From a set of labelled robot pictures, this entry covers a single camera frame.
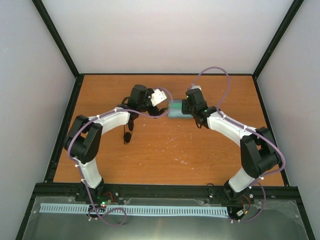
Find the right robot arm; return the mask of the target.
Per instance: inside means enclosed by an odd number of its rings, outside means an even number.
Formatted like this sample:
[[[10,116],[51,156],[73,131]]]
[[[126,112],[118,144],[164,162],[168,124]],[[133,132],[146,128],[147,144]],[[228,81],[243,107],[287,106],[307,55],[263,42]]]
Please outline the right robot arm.
[[[186,91],[188,111],[200,129],[216,131],[240,147],[241,168],[224,184],[224,197],[235,202],[257,179],[264,177],[282,160],[271,132],[266,127],[254,128],[228,117],[215,106],[209,107],[202,91],[193,88]]]

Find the black sunglasses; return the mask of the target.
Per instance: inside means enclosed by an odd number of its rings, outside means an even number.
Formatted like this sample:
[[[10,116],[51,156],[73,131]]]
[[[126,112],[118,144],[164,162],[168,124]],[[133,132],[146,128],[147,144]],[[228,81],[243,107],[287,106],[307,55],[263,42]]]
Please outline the black sunglasses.
[[[123,126],[123,143],[125,145],[131,142],[134,126],[134,121],[131,119]]]

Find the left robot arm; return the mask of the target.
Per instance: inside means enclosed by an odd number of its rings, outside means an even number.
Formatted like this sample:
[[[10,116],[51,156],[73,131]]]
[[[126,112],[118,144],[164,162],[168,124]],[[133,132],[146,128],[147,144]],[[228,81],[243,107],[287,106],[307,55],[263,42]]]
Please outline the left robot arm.
[[[103,134],[121,126],[131,129],[139,116],[154,119],[165,116],[170,108],[160,109],[158,106],[166,100],[173,100],[167,89],[136,84],[130,95],[112,110],[91,117],[78,115],[74,119],[65,137],[64,149],[75,163],[86,195],[92,201],[99,201],[104,195],[104,180],[96,161]]]

